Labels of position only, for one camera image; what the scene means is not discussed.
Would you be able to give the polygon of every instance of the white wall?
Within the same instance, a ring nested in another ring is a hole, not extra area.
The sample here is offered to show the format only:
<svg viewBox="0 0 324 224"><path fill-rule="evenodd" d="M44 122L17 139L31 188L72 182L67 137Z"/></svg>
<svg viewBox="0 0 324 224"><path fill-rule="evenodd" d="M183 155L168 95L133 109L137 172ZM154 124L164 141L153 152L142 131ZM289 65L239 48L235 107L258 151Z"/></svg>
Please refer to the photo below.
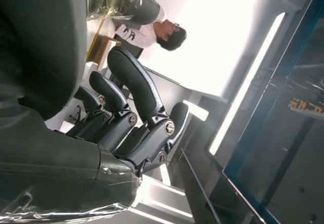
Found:
<svg viewBox="0 0 324 224"><path fill-rule="evenodd" d="M183 86L222 96L247 40L255 0L157 0L187 30L182 47L145 49L146 67Z"/></svg>

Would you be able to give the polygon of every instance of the fluorescent light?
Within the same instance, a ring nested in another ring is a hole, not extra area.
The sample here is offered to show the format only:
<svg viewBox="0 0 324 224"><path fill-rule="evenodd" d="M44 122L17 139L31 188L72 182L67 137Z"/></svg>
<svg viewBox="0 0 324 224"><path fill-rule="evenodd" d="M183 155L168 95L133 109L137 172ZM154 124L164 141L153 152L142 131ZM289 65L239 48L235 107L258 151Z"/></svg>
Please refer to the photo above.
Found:
<svg viewBox="0 0 324 224"><path fill-rule="evenodd" d="M162 182L167 186L171 186L170 177L169 177L168 169L166 164L160 166L160 175L162 176Z"/></svg>
<svg viewBox="0 0 324 224"><path fill-rule="evenodd" d="M151 219L151 220L154 220L154 221L157 221L157 222L159 222L159 223L162 223L162 224L174 224L173 222L170 222L170 221L167 221L167 220L164 220L164 219L162 219L162 218L156 217L156 216L154 216L154 215L150 215L150 214L148 214L148 213L145 213L145 212L142 212L142 211L140 211L140 210L133 209L133 208L130 208L130 211L131 211L133 213L135 213L135 214L137 214L137 215L141 215L141 216L146 217L146 218L148 218L148 219Z"/></svg>
<svg viewBox="0 0 324 224"><path fill-rule="evenodd" d="M172 206L169 206L169 205L166 205L166 204L164 204L164 203L160 203L160 202L158 202L158 201L156 201L156 200L152 200L151 198L144 199L143 203L144 204L153 204L153 205L159 206L159 207L164 208L164 209L167 209L167 210L173 211L173 212L176 212L176 213L178 213L178 214L180 214L180 215L184 215L184 216L187 216L187 217L189 217L189 218L193 218L192 214L187 213L187 212L182 211L182 210L179 210L179 209L176 209L176 208L174 208L174 207L172 207Z"/></svg>
<svg viewBox="0 0 324 224"><path fill-rule="evenodd" d="M185 100L183 101L183 103L187 104L189 107L189 112L191 112L191 114L202 120L202 121L206 121L206 119L207 118L207 116L209 114L209 112L201 108L200 106L197 106L194 105L193 103L191 103L189 101Z"/></svg>
<svg viewBox="0 0 324 224"><path fill-rule="evenodd" d="M240 88L237 96L234 99L232 105L228 110L225 119L224 119L223 123L219 128L219 132L217 133L214 141L210 146L209 148L210 153L212 153L212 155L215 155L217 152L219 147L221 145L222 141L225 136L226 132L228 132L228 128L231 126L235 114L237 112L237 110L240 108L242 101L244 99L245 95L246 94L249 87L250 86L252 80L255 76L256 72L258 71L258 69L260 67L260 65L264 58L264 55L267 53L267 51L268 50L271 42L274 40L274 37L279 29L279 27L280 26L284 16L285 16L285 13L278 15L272 24L271 28L267 33L267 37L261 46L258 55L256 55L253 64L249 70L246 79L243 82L243 84L241 85L241 87Z"/></svg>
<svg viewBox="0 0 324 224"><path fill-rule="evenodd" d="M153 185L162 188L162 189L171 191L171 192L173 192L173 193L176 193L176 194L179 194L179 195L182 195L182 196L185 196L185 192L182 192L182 191L180 191L180 190L176 190L176 189L174 189L174 188L171 188L170 186L164 185L164 184L163 184L163 183L161 183L160 181L157 181L157 180L155 180L155 179L153 179L151 177L146 176L146 175L143 175L143 183L153 184Z"/></svg>

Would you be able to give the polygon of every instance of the black hair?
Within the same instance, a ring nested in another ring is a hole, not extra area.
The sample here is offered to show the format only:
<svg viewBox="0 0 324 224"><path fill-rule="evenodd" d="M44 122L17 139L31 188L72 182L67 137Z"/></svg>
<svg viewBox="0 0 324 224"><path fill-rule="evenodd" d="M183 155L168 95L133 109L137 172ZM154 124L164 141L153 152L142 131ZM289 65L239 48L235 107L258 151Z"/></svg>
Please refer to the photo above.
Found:
<svg viewBox="0 0 324 224"><path fill-rule="evenodd" d="M167 42L161 38L157 38L156 42L168 51L173 51L180 47L186 38L187 32L182 27L178 27L178 31L174 31L170 35Z"/></svg>

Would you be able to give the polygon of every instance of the white t-shirt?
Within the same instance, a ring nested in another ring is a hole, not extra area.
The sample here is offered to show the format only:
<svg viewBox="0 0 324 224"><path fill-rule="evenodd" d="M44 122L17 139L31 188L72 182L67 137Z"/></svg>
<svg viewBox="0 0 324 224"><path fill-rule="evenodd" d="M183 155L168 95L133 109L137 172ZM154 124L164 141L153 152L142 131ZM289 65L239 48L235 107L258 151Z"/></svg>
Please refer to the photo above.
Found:
<svg viewBox="0 0 324 224"><path fill-rule="evenodd" d="M160 13L154 22L164 22L167 18L166 12L164 8L160 8ZM139 30L129 28L126 25L121 25L116 34L121 38L127 41L139 48L148 48L156 43L156 35L154 31L152 22L148 25L142 25Z"/></svg>

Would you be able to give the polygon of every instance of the person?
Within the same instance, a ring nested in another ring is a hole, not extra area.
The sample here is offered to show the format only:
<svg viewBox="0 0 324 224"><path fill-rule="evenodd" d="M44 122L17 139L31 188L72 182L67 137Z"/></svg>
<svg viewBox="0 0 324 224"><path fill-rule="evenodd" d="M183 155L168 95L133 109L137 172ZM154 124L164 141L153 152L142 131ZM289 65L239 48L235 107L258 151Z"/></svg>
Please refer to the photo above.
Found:
<svg viewBox="0 0 324 224"><path fill-rule="evenodd" d="M187 38L187 32L166 17L165 10L161 7L157 18L153 23L142 25L139 30L118 23L115 34L139 48L148 48L154 43L168 51L180 47Z"/></svg>

